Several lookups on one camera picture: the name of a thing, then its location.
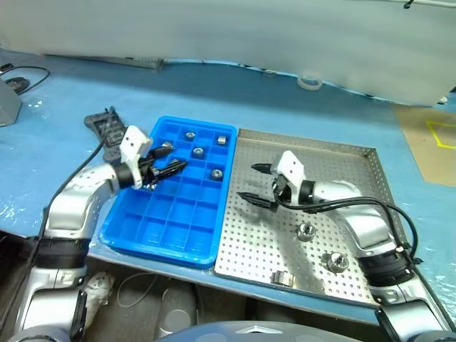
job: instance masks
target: blue plastic tray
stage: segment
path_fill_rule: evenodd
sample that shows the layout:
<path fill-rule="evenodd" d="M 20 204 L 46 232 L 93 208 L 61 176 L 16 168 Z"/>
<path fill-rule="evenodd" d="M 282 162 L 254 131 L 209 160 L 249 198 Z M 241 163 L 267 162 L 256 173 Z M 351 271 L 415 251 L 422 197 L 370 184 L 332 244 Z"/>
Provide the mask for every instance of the blue plastic tray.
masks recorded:
<path fill-rule="evenodd" d="M 196 134 L 193 141 L 185 139 L 186 132 Z M 227 137 L 225 146 L 217 144 L 220 135 Z M 154 166 L 164 167 L 173 159 L 188 160 L 188 165 L 155 191 L 123 190 L 103 224 L 100 240 L 121 252 L 209 268 L 217 257 L 237 130 L 162 117 L 150 136 L 152 147 L 168 141 L 175 148 Z M 204 149 L 203 159 L 192 157 L 195 147 Z M 223 171 L 222 181 L 210 179 L 213 169 Z"/>

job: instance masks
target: roll of tape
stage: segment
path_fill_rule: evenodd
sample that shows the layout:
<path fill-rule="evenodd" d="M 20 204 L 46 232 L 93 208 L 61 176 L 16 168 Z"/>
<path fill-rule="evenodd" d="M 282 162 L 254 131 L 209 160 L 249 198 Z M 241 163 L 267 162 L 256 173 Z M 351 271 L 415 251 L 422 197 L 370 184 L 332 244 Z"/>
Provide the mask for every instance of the roll of tape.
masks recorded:
<path fill-rule="evenodd" d="M 298 86 L 306 90 L 318 90 L 323 85 L 323 80 L 317 73 L 308 72 L 298 76 L 296 82 Z"/>

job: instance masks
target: yellow tape marking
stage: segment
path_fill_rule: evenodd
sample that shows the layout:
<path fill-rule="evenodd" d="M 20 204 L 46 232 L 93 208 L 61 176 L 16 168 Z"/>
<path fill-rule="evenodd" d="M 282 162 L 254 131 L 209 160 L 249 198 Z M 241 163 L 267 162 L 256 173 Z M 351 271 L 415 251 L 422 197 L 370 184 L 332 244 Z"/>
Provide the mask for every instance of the yellow tape marking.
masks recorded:
<path fill-rule="evenodd" d="M 440 141 L 439 137 L 437 136 L 437 133 L 434 130 L 434 127 L 432 126 L 432 125 L 439 125 L 439 126 L 456 128 L 456 125 L 451 125 L 449 123 L 439 123 L 437 121 L 431 121 L 431 120 L 426 120 L 426 125 L 429 127 L 430 132 L 432 133 L 432 136 L 434 137 L 435 141 L 437 142 L 437 146 L 438 147 L 450 148 L 452 150 L 456 150 L 456 146 L 454 146 L 454 145 L 442 144 L 442 142 Z"/>

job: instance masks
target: stainless steel pegboard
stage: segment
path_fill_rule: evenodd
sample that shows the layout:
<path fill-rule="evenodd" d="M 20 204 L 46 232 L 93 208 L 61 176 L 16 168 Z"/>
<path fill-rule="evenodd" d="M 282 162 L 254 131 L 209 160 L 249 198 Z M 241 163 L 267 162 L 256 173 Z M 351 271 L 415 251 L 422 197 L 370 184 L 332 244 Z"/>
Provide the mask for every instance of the stainless steel pegboard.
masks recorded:
<path fill-rule="evenodd" d="M 215 272 L 275 286 L 271 285 L 273 272 L 288 271 L 295 276 L 294 290 L 375 304 L 342 233 L 326 215 L 284 208 L 274 214 L 237 195 L 246 191 L 272 200 L 272 176 L 254 171 L 250 165 L 271 162 L 285 150 L 297 155 L 311 180 L 346 180 L 366 196 L 392 201 L 372 148 L 240 130 Z M 302 222 L 317 228 L 312 242 L 296 238 L 296 228 Z M 332 252 L 348 257 L 350 266 L 342 274 L 326 269 L 323 259 Z"/>

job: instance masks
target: black wire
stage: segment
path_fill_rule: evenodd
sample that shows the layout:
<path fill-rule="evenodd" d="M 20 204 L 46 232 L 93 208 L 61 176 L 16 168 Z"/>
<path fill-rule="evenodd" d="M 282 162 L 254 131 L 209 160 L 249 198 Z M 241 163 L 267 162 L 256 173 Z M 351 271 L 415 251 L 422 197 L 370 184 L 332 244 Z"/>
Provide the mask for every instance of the black wire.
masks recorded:
<path fill-rule="evenodd" d="M 276 200 L 277 203 L 279 203 L 281 206 L 287 208 L 287 209 L 292 209 L 292 210 L 303 210 L 305 212 L 311 212 L 311 213 L 317 213 L 317 212 L 327 212 L 329 210 L 335 210 L 335 209 L 340 209 L 343 207 L 350 207 L 352 205 L 362 205 L 362 204 L 375 204 L 375 205 L 380 205 L 385 212 L 386 218 L 388 220 L 388 225 L 390 227 L 391 233 L 393 234 L 396 242 L 398 243 L 398 246 L 403 247 L 401 243 L 401 239 L 399 237 L 399 233 L 396 229 L 396 226 L 394 225 L 394 220 L 393 217 L 391 216 L 391 213 L 389 211 L 389 206 L 391 209 L 394 209 L 398 211 L 400 214 L 405 214 L 403 210 L 400 208 L 393 206 L 391 204 L 386 204 L 379 199 L 376 199 L 374 197 L 351 197 L 351 198 L 346 198 L 346 199 L 336 199 L 333 201 L 326 201 L 322 203 L 316 203 L 316 204 L 304 204 L 304 205 L 290 205 L 287 203 L 284 203 L 281 201 L 279 198 L 278 194 L 274 194 L 274 199 Z M 405 214 L 404 218 L 408 221 L 411 221 L 411 218 Z M 409 266 L 414 268 L 414 262 L 413 262 L 413 256 L 415 255 L 416 249 L 418 247 L 418 235 L 416 234 L 416 228 L 415 225 L 412 223 L 412 226 L 410 227 L 413 233 L 413 246 L 412 246 L 412 251 L 413 255 L 410 253 L 405 252 L 405 258 L 408 260 Z"/>
<path fill-rule="evenodd" d="M 410 231 L 412 232 L 412 237 L 413 237 L 412 248 L 410 250 L 410 258 L 414 259 L 415 258 L 415 254 L 416 254 L 416 250 L 418 249 L 418 231 L 416 230 L 415 224 L 413 223 L 413 221 L 410 218 L 410 216 L 408 216 L 408 214 L 404 210 L 402 210 L 401 208 L 396 207 L 393 204 L 387 204 L 386 206 L 388 208 L 398 212 L 399 214 L 401 214 L 402 217 L 405 219 L 405 221 L 407 221 L 408 226 L 410 227 Z"/>
<path fill-rule="evenodd" d="M 39 235 L 35 238 L 35 244 L 33 246 L 32 252 L 30 253 L 30 256 L 28 258 L 27 267 L 26 267 L 25 271 L 22 272 L 19 285 L 16 286 L 13 296 L 11 297 L 11 300 L 8 302 L 5 312 L 4 312 L 3 316 L 1 317 L 0 331 L 3 331 L 4 324 L 6 323 L 9 312 L 11 311 L 11 308 L 12 308 L 14 302 L 16 301 L 17 295 L 19 293 L 19 289 L 22 287 L 22 284 L 25 282 L 26 277 L 29 275 L 30 270 L 32 269 L 32 267 L 35 263 L 36 252 L 38 251 L 38 246 L 40 244 L 41 239 L 43 238 L 44 231 L 46 229 L 46 223 L 47 223 L 48 217 L 49 217 L 49 208 L 51 208 L 52 202 L 62 192 L 62 190 L 68 185 L 68 183 L 74 178 L 74 176 L 76 176 L 100 152 L 101 148 L 103 147 L 104 142 L 105 142 L 104 140 L 100 141 L 97 148 L 92 152 L 92 154 L 89 155 L 89 157 L 81 165 L 79 165 L 79 167 L 75 171 L 73 171 L 73 173 L 62 183 L 62 185 L 57 189 L 56 193 L 52 196 L 51 200 L 49 201 L 48 206 L 46 208 L 44 208 L 43 220 L 41 221 Z"/>
<path fill-rule="evenodd" d="M 43 83 L 51 74 L 51 72 L 48 69 L 43 68 L 42 66 L 15 66 L 15 67 L 13 67 L 11 69 L 8 69 L 7 71 L 4 71 L 3 73 L 0 73 L 0 75 L 4 75 L 6 73 L 9 73 L 10 71 L 18 70 L 18 69 L 38 69 L 38 70 L 42 70 L 42 71 L 46 72 L 46 75 L 41 80 L 39 80 L 38 82 L 36 82 L 36 83 L 30 85 L 29 87 L 25 88 L 23 91 L 18 92 L 18 95 L 24 94 L 25 92 L 35 88 L 37 85 Z"/>

